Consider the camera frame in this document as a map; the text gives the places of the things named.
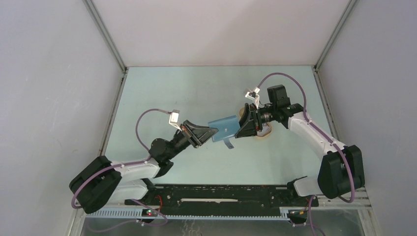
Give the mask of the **blue leather card holder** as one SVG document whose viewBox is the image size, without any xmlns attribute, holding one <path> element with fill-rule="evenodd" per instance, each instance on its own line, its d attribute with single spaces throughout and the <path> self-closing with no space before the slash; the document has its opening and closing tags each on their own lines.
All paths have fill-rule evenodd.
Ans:
<svg viewBox="0 0 417 236">
<path fill-rule="evenodd" d="M 236 115 L 210 121 L 208 126 L 218 129 L 218 132 L 211 138 L 213 143 L 223 142 L 228 149 L 234 148 L 230 139 L 234 138 L 240 129 L 239 119 Z"/>
</svg>

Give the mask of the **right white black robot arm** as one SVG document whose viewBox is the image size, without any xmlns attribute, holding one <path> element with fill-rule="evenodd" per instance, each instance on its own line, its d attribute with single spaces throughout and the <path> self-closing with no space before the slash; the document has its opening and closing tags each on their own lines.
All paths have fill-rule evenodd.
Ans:
<svg viewBox="0 0 417 236">
<path fill-rule="evenodd" d="M 276 121 L 301 137 L 321 162 L 316 176 L 301 177 L 288 183 L 288 203 L 298 206 L 311 195 L 334 199 L 350 193 L 354 199 L 355 190 L 365 186 L 361 150 L 356 145 L 347 146 L 323 131 L 303 106 L 290 102 L 283 85 L 267 89 L 269 103 L 262 107 L 259 106 L 259 91 L 254 88 L 245 93 L 252 103 L 246 103 L 243 108 L 235 138 L 256 136 L 264 124 Z"/>
</svg>

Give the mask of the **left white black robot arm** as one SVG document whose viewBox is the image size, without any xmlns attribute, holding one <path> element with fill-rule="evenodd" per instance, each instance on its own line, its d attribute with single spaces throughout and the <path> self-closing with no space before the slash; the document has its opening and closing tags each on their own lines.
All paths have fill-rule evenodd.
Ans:
<svg viewBox="0 0 417 236">
<path fill-rule="evenodd" d="M 144 160 L 112 162 L 104 155 L 95 158 L 69 184 L 72 206 L 94 213 L 108 203 L 128 199 L 144 205 L 153 203 L 155 191 L 150 179 L 165 175 L 173 167 L 171 160 L 175 156 L 189 146 L 202 146 L 217 132 L 217 128 L 186 120 L 170 141 L 153 140 Z"/>
</svg>

